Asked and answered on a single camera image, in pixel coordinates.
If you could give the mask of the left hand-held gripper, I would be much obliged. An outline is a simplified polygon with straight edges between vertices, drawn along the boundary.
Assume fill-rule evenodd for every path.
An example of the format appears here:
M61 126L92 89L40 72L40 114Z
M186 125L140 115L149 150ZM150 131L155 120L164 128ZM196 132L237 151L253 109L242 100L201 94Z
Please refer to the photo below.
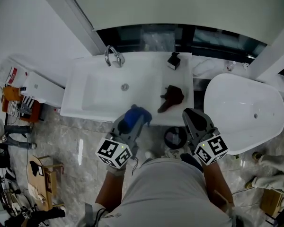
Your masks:
M112 126L112 132L102 137L96 149L96 156L106 165L121 169L127 162L135 159L137 153L136 140L140 136L144 125L141 115L130 134L127 133L127 123L124 115L118 117Z

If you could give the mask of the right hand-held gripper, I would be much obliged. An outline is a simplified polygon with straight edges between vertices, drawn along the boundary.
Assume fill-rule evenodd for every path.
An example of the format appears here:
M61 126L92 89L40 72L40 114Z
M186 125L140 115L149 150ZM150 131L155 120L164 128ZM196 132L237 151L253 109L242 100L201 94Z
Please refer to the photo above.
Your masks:
M208 166L226 155L229 149L208 115L200 110L186 108L182 118L189 133L207 132L203 137L191 139L189 143L192 153L201 162Z

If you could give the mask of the blue cloth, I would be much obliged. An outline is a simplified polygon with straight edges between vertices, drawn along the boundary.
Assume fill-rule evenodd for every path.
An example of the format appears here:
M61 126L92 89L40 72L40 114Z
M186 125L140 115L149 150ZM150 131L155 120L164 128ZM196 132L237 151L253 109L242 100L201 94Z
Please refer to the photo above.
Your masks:
M143 125L147 124L150 125L152 121L152 115L143 107L138 107L137 105L132 105L131 109L128 110L124 115L124 121L127 126L132 129L135 124L138 122L139 118L143 116Z

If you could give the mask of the person's right forearm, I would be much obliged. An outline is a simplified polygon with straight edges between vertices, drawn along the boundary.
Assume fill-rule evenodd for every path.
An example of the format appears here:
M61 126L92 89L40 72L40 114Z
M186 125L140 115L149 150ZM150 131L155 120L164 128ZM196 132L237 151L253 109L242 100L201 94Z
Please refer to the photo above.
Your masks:
M208 198L222 211L234 207L232 193L217 162L210 165L202 163Z

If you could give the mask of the person's left forearm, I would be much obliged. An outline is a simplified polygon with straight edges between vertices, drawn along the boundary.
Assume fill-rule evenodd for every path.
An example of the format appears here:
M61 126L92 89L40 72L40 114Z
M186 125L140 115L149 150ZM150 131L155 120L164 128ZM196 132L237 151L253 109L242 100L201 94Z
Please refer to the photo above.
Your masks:
M126 168L107 171L95 203L102 205L108 211L114 210L121 204L125 171Z

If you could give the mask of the dark brown rag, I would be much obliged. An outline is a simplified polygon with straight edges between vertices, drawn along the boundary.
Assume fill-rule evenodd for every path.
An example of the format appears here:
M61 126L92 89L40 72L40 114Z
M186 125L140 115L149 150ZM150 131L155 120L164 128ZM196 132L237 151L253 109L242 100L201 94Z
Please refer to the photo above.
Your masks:
M157 110L158 113L166 112L169 108L181 104L185 96L180 88L169 85L166 88L166 93L161 95L160 97L161 99L164 99L165 102Z

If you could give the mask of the black waste bin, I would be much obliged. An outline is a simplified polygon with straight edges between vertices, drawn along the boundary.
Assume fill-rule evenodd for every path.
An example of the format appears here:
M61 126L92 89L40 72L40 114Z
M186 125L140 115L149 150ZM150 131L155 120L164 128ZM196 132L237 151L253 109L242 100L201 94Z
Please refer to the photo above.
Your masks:
M187 133L182 127L170 127L164 133L165 145L173 150L184 147L187 142Z

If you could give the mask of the person's blue jeans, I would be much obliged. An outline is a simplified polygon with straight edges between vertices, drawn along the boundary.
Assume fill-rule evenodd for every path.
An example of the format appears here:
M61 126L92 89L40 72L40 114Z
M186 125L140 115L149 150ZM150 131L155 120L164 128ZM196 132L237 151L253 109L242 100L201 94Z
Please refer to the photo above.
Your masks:
M203 173L203 168L201 164L190 154L188 153L183 153L180 155L180 159L184 161L185 163L194 166L197 168L201 173Z

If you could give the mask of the white bathtub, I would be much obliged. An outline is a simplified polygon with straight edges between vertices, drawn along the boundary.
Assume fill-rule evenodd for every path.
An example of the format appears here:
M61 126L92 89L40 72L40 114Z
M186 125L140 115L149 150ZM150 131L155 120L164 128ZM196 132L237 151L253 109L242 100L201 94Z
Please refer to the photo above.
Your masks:
M227 73L210 80L204 113L221 133L229 155L251 150L284 128L284 101L277 89Z

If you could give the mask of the black soap dispenser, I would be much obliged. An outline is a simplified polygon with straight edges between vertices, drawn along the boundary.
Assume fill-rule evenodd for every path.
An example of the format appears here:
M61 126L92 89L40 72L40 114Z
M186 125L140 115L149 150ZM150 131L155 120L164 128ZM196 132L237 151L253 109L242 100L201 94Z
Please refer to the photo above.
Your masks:
M178 52L173 52L171 54L171 57L168 59L169 68L176 70L179 67L181 59L178 56L179 56Z

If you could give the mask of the chrome faucet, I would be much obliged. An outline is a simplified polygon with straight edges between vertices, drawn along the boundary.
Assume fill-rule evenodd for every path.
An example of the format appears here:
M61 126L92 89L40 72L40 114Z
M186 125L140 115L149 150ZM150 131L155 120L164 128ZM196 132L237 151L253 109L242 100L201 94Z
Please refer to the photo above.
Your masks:
M111 45L106 47L104 58L107 66L109 67L114 65L116 68L122 68L125 63L124 56Z

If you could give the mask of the person's grey shirt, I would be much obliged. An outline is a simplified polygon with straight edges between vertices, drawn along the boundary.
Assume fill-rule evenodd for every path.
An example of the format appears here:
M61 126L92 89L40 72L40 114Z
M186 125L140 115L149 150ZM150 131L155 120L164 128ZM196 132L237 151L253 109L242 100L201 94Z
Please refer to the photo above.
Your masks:
M208 198L204 173L181 159L149 159L112 211L86 205L85 227L254 227L240 208L224 212Z

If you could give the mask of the white water dispenser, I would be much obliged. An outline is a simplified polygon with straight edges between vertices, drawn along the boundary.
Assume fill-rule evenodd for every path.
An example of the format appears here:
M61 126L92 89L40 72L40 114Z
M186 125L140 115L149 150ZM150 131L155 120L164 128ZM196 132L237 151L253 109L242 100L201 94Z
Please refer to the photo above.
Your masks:
M22 96L60 108L65 89L20 64L11 57L0 63L0 82L18 89Z

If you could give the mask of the light wooden desk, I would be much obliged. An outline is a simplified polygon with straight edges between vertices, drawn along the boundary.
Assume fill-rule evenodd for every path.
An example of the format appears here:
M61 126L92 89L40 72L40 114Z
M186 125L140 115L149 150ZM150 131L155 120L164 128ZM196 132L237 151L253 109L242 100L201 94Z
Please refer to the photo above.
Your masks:
M50 159L50 156L32 155L27 164L29 194L37 207L43 211L64 205L62 200L57 199L57 172L63 174L64 165L62 163L49 164Z

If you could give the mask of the orange box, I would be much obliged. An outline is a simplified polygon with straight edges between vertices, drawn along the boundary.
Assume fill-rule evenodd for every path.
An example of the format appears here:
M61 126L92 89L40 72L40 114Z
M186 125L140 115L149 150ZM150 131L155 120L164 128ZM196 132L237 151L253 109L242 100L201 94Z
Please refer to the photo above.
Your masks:
M36 123L40 120L41 104L35 99L21 95L20 89L6 86L2 89L2 111L22 121Z

